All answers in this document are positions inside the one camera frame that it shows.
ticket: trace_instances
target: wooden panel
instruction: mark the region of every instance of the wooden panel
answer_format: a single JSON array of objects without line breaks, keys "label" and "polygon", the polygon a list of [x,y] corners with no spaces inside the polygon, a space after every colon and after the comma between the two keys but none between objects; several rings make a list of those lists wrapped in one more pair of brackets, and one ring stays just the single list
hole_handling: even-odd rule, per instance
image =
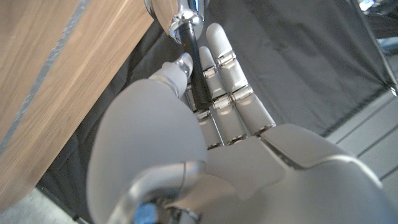
[{"label": "wooden panel", "polygon": [[398,165],[398,127],[359,157],[381,178]]},{"label": "wooden panel", "polygon": [[340,147],[358,156],[385,136],[398,124],[398,99],[395,98],[365,123],[338,143]]},{"label": "wooden panel", "polygon": [[0,55],[0,139],[56,46],[77,2],[2,1],[7,14],[1,16],[6,22],[2,24],[4,53]]},{"label": "wooden panel", "polygon": [[[32,190],[151,23],[143,0],[90,1],[0,158],[0,209]],[[10,70],[3,74],[14,76]]]},{"label": "wooden panel", "polygon": [[395,171],[382,180],[382,183],[387,196],[391,199],[396,208],[398,208],[398,171]]}]

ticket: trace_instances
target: blue part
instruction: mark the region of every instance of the blue part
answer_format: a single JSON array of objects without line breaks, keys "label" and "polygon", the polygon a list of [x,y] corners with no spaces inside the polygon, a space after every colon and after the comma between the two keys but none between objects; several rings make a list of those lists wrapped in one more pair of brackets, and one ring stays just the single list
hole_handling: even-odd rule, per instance
[{"label": "blue part", "polygon": [[136,224],[153,224],[156,221],[156,206],[152,203],[140,205],[133,218],[133,223]]}]

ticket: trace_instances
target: gray floor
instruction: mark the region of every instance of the gray floor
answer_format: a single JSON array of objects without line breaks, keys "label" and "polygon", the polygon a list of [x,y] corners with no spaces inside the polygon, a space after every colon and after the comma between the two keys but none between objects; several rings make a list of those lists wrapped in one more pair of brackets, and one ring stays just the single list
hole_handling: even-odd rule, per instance
[{"label": "gray floor", "polygon": [[0,223],[76,224],[72,217],[36,188],[13,207],[0,213]]}]

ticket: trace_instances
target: palm of robotic hand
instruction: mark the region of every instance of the palm of robotic hand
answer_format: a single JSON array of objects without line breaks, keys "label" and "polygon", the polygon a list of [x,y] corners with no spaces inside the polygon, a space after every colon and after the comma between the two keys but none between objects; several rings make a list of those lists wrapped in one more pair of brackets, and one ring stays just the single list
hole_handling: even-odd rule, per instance
[{"label": "palm of robotic hand", "polygon": [[[372,171],[310,131],[276,126],[222,27],[206,36],[211,108],[195,108],[185,54],[133,83],[104,115],[88,173],[96,223],[397,220]],[[190,109],[177,98],[185,89]]]}]

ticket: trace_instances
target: fingertip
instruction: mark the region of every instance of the fingertip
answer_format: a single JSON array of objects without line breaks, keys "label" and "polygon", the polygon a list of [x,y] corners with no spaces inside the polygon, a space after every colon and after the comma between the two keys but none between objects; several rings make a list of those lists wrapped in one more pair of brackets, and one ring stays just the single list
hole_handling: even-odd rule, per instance
[{"label": "fingertip", "polygon": [[216,64],[208,47],[202,46],[199,48],[199,57],[202,69],[204,70]]},{"label": "fingertip", "polygon": [[209,43],[211,53],[215,58],[219,58],[232,50],[232,46],[229,43],[223,27],[217,23],[213,23],[207,28],[206,38]]}]

